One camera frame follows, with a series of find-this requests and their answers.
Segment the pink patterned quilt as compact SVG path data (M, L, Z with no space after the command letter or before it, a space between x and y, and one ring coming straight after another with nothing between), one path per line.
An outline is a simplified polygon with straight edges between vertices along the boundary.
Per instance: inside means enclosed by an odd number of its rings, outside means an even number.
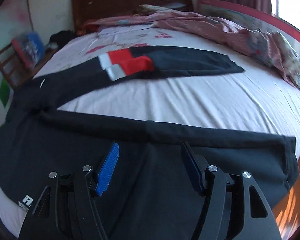
M276 68L285 81L300 90L300 56L278 31L248 29L224 18L149 4L139 5L133 16L87 20L82 30L88 33L107 26L136 24L190 33L223 44L267 67Z

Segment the black pants red white patches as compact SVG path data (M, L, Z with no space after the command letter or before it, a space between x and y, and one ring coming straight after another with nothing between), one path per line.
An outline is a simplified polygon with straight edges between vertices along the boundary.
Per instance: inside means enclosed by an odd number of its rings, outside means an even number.
M271 208L299 175L294 137L61 110L80 96L133 79L241 72L213 51L147 46L111 51L27 81L0 129L0 187L28 212L52 172L64 176L97 167L116 142L119 160L107 191L95 200L107 239L192 239L204 198L181 157L186 142L225 173L249 172Z

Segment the white floral bed sheet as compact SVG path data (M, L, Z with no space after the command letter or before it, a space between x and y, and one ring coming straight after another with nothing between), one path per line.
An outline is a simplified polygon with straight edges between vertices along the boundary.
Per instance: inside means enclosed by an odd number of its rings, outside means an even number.
M85 63L102 54L147 46L213 51L229 57L241 73L166 79L133 79L92 91L61 110L210 129L228 129L294 137L300 157L300 91L273 70L200 37L165 30L106 30L71 41L35 78ZM4 237L19 239L27 210L0 187L0 223Z

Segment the pink bed guard rail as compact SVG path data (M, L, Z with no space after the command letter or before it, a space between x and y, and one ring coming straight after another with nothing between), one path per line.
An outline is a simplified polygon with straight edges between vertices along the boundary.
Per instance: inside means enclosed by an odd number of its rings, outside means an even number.
M218 15L249 29L279 31L300 56L300 31L270 14L243 5L219 1L197 0L197 12L203 15Z

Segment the black clothes pile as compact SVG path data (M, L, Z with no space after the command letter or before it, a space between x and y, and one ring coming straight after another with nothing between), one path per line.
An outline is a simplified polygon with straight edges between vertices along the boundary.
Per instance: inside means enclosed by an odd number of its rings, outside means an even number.
M50 36L49 44L55 44L57 48L61 49L76 37L77 34L74 31L62 30Z

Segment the plastic bag of clothes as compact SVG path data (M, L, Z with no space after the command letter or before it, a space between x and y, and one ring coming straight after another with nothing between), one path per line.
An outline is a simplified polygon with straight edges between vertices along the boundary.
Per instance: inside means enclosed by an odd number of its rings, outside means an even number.
M44 44L35 31L18 35L11 44L27 69L33 69L45 55Z

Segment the wooden chair beside bed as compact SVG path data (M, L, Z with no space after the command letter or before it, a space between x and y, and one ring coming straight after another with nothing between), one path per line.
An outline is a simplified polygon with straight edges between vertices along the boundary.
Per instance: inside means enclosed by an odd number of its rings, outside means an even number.
M33 69L27 69L10 43L0 50L0 72L10 87L15 90L25 81L34 78L57 51L58 49L49 48Z

